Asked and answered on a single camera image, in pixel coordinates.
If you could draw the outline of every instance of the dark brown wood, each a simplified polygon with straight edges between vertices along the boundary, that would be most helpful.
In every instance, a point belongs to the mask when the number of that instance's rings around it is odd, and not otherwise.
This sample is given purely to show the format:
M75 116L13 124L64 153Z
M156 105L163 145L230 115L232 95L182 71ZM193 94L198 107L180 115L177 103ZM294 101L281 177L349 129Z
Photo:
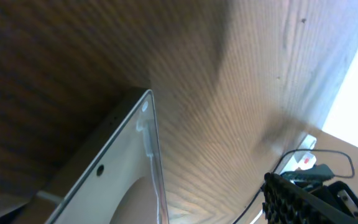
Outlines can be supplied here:
M39 189L142 86L171 223L229 223L357 47L358 1L0 1L0 190Z

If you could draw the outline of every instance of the screw hole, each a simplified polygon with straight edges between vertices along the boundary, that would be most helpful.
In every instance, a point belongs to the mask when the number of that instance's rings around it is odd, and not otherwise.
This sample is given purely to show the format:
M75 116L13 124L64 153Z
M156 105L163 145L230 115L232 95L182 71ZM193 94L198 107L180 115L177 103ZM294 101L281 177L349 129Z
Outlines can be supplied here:
M98 177L100 177L100 176L102 175L103 171L104 171L104 165L100 165L100 166L98 167L98 170L96 171L96 175L97 175Z

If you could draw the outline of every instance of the black cable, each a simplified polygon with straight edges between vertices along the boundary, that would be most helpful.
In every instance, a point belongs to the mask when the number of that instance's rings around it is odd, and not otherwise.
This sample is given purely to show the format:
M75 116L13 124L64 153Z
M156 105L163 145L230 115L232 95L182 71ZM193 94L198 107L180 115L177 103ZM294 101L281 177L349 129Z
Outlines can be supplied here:
M343 175L335 175L335 177L339 177L339 178L345 178L345 179L350 179L353 178L355 173L354 173L354 166L353 166L353 162L352 159L349 155L347 155L345 152L341 152L341 151L336 151L336 150L329 150L329 149L295 149L295 150L290 150L286 153L284 153L284 155L281 156L280 160L278 161L277 165L274 167L272 173L274 173L278 166L280 165L281 161L283 161L283 159L289 155L290 153L293 152L301 152L301 151L313 151L313 152L331 152L331 153L338 153L338 154L342 154L344 156L347 157L347 159L349 160L349 163L351 165L351 169L352 169L352 175L350 176L343 176ZM259 193L261 192L262 186L260 186L259 190L256 192L254 198L251 200L251 202L248 204L248 206L246 207L246 209L241 213L241 215L233 222L233 224L236 224L243 216L244 214L248 211L248 209L251 207L251 205L253 204L253 202L256 200L256 198L258 197Z

